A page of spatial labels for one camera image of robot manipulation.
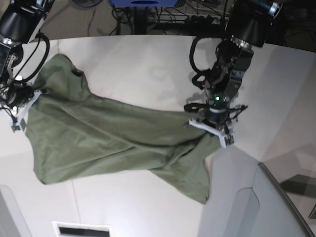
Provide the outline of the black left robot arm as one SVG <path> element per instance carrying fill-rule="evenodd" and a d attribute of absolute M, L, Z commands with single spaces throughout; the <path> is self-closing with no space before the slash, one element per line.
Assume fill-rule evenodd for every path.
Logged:
<path fill-rule="evenodd" d="M 211 128 L 228 130 L 246 105 L 232 106 L 238 96 L 245 72 L 254 55 L 253 47 L 263 47 L 273 21 L 282 8 L 276 0 L 236 0 L 215 50 L 216 61 L 207 70 L 200 70 L 194 61 L 195 49 L 202 36 L 191 45 L 189 61 L 196 75 L 192 84 L 205 92 L 203 104 L 184 106 L 188 113 L 198 114 L 198 121 Z"/>

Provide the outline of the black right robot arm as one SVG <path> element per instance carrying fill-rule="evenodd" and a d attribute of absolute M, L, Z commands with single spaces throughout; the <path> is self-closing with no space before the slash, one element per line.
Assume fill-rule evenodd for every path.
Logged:
<path fill-rule="evenodd" d="M 40 28 L 48 17 L 53 0 L 11 0 L 0 18 L 0 104 L 8 108 L 22 107 L 34 96 L 35 90 L 28 84 L 46 61 L 50 42 Z M 38 39 L 45 42 L 42 60 L 34 72 L 17 80 L 13 68 L 21 63 L 24 51 L 22 45 Z"/>

